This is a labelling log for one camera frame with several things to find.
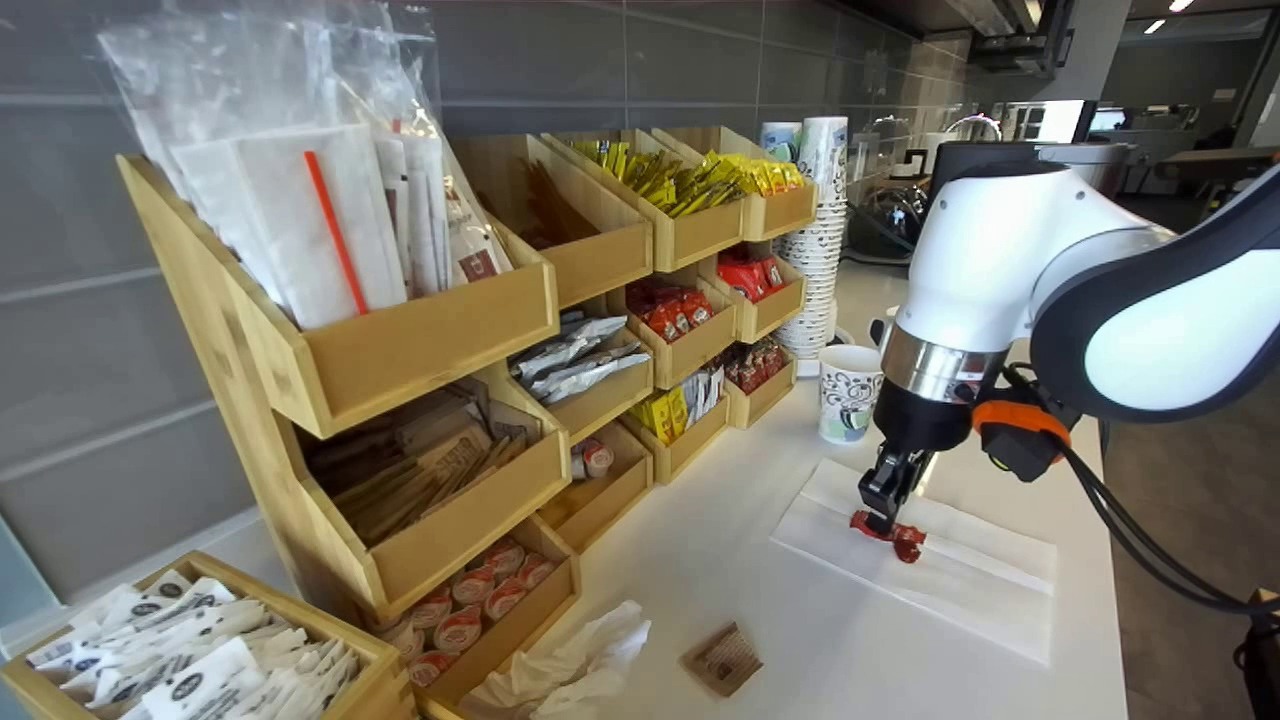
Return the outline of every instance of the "wooden crate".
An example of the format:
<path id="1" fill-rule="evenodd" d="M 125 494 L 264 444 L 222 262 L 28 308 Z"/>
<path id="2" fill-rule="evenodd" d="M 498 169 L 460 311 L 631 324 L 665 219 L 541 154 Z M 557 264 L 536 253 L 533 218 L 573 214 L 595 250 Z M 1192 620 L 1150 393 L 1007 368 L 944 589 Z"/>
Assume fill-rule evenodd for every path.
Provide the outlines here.
<path id="1" fill-rule="evenodd" d="M 647 427 L 635 426 L 635 421 L 625 421 L 625 426 L 630 426 L 630 431 L 653 454 L 653 482 L 657 482 L 657 486 L 670 486 L 670 482 L 676 482 L 676 477 L 721 438 L 723 416 L 727 416 L 727 407 L 723 407 L 723 399 L 721 399 L 721 404 L 716 404 L 709 416 L 700 416 L 683 438 L 676 438 L 676 444 L 659 444 L 659 442 L 647 438 Z"/>
<path id="2" fill-rule="evenodd" d="M 559 155 L 568 155 L 576 169 L 584 169 L 595 184 L 605 184 L 610 194 L 615 194 L 621 199 L 630 199 L 635 214 L 644 214 L 653 219 L 653 269 L 657 271 L 690 269 L 690 264 L 709 262 L 721 250 L 731 250 L 740 241 L 740 214 L 745 214 L 740 199 L 721 206 L 721 208 L 705 208 L 695 218 L 670 218 L 657 206 L 647 206 L 642 194 L 631 194 L 630 184 L 615 184 L 605 169 L 595 169 L 594 162 L 584 162 L 573 150 L 573 140 L 605 140 L 605 135 L 541 135 L 541 140 L 552 143 Z M 647 132 L 621 132 L 610 140 L 630 140 L 642 154 L 670 154 Z"/>
<path id="3" fill-rule="evenodd" d="M 709 264 L 692 264 L 683 271 L 671 271 L 670 279 L 676 283 L 695 283 L 716 315 L 695 324 L 692 333 L 676 335 L 676 343 L 670 343 L 665 335 L 657 335 L 647 324 L 642 324 L 631 315 L 631 333 L 647 343 L 653 352 L 653 386 L 657 390 L 676 390 L 683 386 L 695 368 L 705 368 L 709 361 L 716 361 L 740 329 L 740 296 L 727 296 L 721 290 L 721 279 L 709 271 Z"/>
<path id="4" fill-rule="evenodd" d="M 761 143 L 736 135 L 731 129 L 657 129 L 653 132 L 671 154 L 723 154 L 723 155 L 770 155 Z M 814 184 L 797 184 L 776 197 L 745 197 L 740 236 L 776 241 L 816 219 Z"/>
<path id="5" fill-rule="evenodd" d="M 611 482 L 568 486 L 547 507 L 541 507 L 541 520 L 547 520 L 576 553 L 621 520 L 653 486 L 653 458 L 631 431 L 610 426 L 599 442 L 611 450 Z"/>
<path id="6" fill-rule="evenodd" d="M 771 335 L 776 329 L 785 329 L 800 306 L 803 306 L 803 279 L 794 264 L 776 262 L 790 278 L 785 290 L 776 290 L 771 296 L 765 296 L 761 306 L 745 299 L 731 283 L 721 283 L 721 292 L 736 296 L 736 342 L 740 343 L 761 343 L 765 335 Z"/>
<path id="7" fill-rule="evenodd" d="M 460 699 L 498 667 L 506 667 L 519 648 L 529 648 L 552 620 L 568 610 L 576 594 L 576 555 L 573 550 L 541 520 L 526 520 L 513 531 L 526 550 L 559 560 L 557 571 L 536 584 L 502 623 L 491 623 L 449 673 L 421 689 L 421 699 L 460 707 Z"/>
<path id="8" fill-rule="evenodd" d="M 486 208 L 513 231 L 533 236 L 536 230 L 536 190 L 529 184 L 529 169 L 545 169 L 559 199 L 595 230 L 579 241 L 545 250 L 545 262 L 557 269 L 559 308 L 584 306 L 653 271 L 647 218 L 595 184 L 566 154 L 552 154 L 541 135 L 457 140 L 454 154 Z"/>
<path id="9" fill-rule="evenodd" d="M 552 404 L 547 412 L 566 427 L 568 444 L 579 444 L 595 438 L 605 426 L 611 426 L 621 412 L 642 404 L 653 393 L 653 361 L 642 368 L 625 368 L 610 376 L 605 386 L 568 395 L 566 404 Z"/>
<path id="10" fill-rule="evenodd" d="M 172 566 L 188 580 L 196 575 L 218 575 L 223 580 L 238 597 L 254 597 L 293 620 L 296 629 L 308 629 L 312 639 L 342 639 L 360 658 L 358 680 L 327 706 L 327 720 L 358 720 L 358 716 L 379 716 L 379 720 L 418 720 L 421 706 L 410 684 L 405 660 L 392 644 L 326 615 L 322 610 L 279 597 L 267 584 L 214 560 L 214 555 L 186 555 Z M 66 698 L 54 680 L 45 680 L 25 658 L 5 666 L 0 676 L 12 684 L 16 699 L 31 707 L 31 716 L 48 720 L 91 720 L 87 707 L 80 707 L 71 698 Z"/>
<path id="11" fill-rule="evenodd" d="M 327 494 L 312 482 L 308 463 L 296 458 L 300 507 L 317 514 L 317 524 L 334 524 L 343 545 L 326 553 L 348 555 L 366 571 L 343 571 L 342 580 L 360 594 L 360 613 L 374 629 L 392 623 L 437 584 L 460 571 L 475 553 L 498 545 L 536 507 L 545 507 L 568 486 L 568 444 L 552 412 L 545 412 L 519 386 L 502 372 L 486 372 L 487 395 L 533 412 L 545 421 L 545 442 L 519 454 L 513 463 L 498 470 L 486 482 L 463 486 L 440 507 L 402 528 L 379 545 L 366 545 Z"/>
<path id="12" fill-rule="evenodd" d="M 723 412 L 731 427 L 754 427 L 765 412 L 771 412 L 797 390 L 797 364 L 770 376 L 754 395 L 723 379 Z"/>
<path id="13" fill-rule="evenodd" d="M 552 264 L 498 223 L 516 271 L 300 333 L 160 169 L 121 162 L 121 177 L 151 250 L 199 264 L 199 283 L 223 283 L 232 315 L 222 324 L 238 324 L 238 343 L 254 358 L 267 404 L 312 438 L 358 427 L 559 329 Z"/>

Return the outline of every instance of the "white tabletop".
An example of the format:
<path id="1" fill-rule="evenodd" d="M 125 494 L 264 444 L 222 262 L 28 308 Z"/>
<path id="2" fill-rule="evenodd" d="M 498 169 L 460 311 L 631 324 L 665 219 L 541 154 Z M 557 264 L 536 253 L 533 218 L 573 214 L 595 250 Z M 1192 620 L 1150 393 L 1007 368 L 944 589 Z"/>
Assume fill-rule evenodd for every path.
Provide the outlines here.
<path id="1" fill-rule="evenodd" d="M 939 458 L 927 482 L 931 501 L 1055 545 L 1055 639 L 1045 667 L 771 545 L 816 459 L 838 458 L 816 442 L 814 407 L 814 390 L 800 386 L 754 431 L 723 431 L 590 550 L 579 599 L 545 639 L 557 644 L 615 599 L 642 599 L 653 615 L 630 689 L 599 716 L 1130 716 L 1110 536 L 1063 463 L 1028 489 L 969 442 Z M 878 444 L 870 438 L 839 459 L 870 470 Z M 1096 463 L 1096 426 L 1080 426 L 1076 444 Z M 680 658 L 731 620 L 765 667 L 721 699 Z"/>

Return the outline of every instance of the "white cup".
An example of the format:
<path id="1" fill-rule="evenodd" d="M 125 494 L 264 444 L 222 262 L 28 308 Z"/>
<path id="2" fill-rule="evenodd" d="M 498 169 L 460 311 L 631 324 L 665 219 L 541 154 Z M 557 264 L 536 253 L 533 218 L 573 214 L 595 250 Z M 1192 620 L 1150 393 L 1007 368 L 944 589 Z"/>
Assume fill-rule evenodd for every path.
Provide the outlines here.
<path id="1" fill-rule="evenodd" d="M 821 438 L 827 444 L 858 444 L 874 427 L 874 404 L 882 393 L 882 352 L 866 343 L 825 349 L 825 390 L 821 390 Z"/>

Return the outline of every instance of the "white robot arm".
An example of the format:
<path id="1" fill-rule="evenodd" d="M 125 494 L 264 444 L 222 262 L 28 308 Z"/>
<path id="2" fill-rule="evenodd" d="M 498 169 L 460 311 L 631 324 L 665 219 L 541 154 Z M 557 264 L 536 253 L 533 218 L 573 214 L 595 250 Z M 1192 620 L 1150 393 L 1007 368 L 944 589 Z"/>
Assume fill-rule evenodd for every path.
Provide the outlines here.
<path id="1" fill-rule="evenodd" d="M 931 454 L 958 450 L 1031 335 L 1055 404 L 1094 416 L 1208 412 L 1278 361 L 1280 174 L 1171 236 L 1055 166 L 947 179 L 883 342 L 882 463 L 859 482 L 883 536 Z"/>

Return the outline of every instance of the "straw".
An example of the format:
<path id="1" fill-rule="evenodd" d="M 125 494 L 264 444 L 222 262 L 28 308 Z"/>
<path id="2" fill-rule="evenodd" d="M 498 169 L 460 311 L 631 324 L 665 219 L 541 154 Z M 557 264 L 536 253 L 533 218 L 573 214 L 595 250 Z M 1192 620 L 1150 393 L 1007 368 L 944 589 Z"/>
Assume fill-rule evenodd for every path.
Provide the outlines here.
<path id="1" fill-rule="evenodd" d="M 317 199 L 322 199 L 322 218 L 326 218 L 326 230 L 327 230 L 327 241 L 334 241 L 334 253 L 336 253 L 336 264 L 343 271 L 343 283 L 358 299 L 358 311 L 370 315 L 370 299 L 366 299 L 366 283 L 358 278 L 358 264 L 352 264 L 352 243 L 336 219 L 336 208 L 334 208 L 334 197 L 327 197 L 327 179 L 326 179 L 326 169 L 322 169 L 322 154 L 306 154 L 306 166 L 308 166 L 308 177 L 312 177 L 312 190 L 317 190 Z"/>

